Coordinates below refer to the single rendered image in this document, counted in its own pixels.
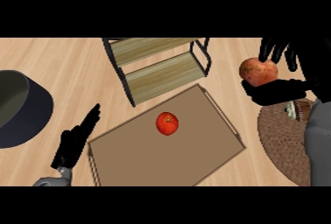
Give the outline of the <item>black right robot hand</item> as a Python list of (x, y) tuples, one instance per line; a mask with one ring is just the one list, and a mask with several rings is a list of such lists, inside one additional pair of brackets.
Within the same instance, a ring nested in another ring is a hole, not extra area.
[(311, 90), (323, 103), (331, 102), (331, 38), (271, 38), (262, 39), (259, 60), (266, 62), (272, 54), (272, 62), (283, 56), (289, 70), (302, 67), (305, 80), (274, 80), (255, 87), (246, 80), (243, 88), (253, 102), (269, 106), (306, 97)]

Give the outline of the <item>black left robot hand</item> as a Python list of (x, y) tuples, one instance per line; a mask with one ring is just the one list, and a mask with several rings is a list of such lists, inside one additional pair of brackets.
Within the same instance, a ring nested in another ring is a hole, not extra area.
[(99, 104), (89, 111), (88, 116), (80, 125), (73, 130), (64, 130), (57, 150), (57, 155), (51, 167), (60, 169), (63, 167), (73, 169), (85, 149), (89, 135), (99, 121)]

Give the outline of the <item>orange-brown sweet potato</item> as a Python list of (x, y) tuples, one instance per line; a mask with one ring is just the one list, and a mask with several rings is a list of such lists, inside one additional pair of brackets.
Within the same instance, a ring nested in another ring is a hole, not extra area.
[(258, 58), (250, 58), (240, 66), (240, 76), (255, 87), (259, 87), (278, 79), (277, 64), (271, 60), (262, 62)]

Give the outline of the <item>round brown woven placemat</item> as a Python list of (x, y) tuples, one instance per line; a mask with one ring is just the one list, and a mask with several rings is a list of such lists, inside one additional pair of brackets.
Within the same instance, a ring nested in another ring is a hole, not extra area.
[(293, 120), (286, 113), (286, 104), (262, 107), (258, 116), (258, 131), (263, 150), (274, 166), (287, 178), (299, 185), (311, 185), (311, 162), (306, 155), (305, 132), (306, 122)]

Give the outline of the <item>black-framed wooden tiered shelf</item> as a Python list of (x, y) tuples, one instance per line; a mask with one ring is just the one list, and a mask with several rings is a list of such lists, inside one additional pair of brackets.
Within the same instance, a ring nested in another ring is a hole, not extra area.
[[(198, 38), (102, 38), (102, 43), (133, 107), (209, 75), (213, 64), (209, 38), (204, 43)], [(188, 52), (130, 73), (123, 72), (128, 64), (187, 44)]]

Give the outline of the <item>brown cupcake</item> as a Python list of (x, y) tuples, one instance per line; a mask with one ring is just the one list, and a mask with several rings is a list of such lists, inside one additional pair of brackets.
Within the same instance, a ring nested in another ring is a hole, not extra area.
[(286, 104), (284, 112), (287, 116), (299, 122), (306, 122), (311, 115), (311, 104), (308, 101), (290, 101)]

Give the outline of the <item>dark grey pot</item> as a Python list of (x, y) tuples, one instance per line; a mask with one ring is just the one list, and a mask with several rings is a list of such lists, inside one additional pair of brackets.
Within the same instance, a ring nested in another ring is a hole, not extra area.
[(24, 144), (54, 113), (48, 90), (17, 70), (0, 71), (0, 149)]

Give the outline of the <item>brown wooden tray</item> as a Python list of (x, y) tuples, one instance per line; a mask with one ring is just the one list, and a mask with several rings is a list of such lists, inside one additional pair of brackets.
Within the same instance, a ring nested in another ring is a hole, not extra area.
[[(178, 131), (157, 130), (160, 113)], [(196, 186), (246, 149), (207, 90), (196, 85), (89, 142), (98, 186)]]

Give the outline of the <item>red tomato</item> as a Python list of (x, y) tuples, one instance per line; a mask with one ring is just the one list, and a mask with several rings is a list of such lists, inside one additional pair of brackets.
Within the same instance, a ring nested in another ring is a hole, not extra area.
[(159, 115), (156, 125), (159, 132), (169, 136), (178, 131), (179, 119), (170, 112), (163, 112)]

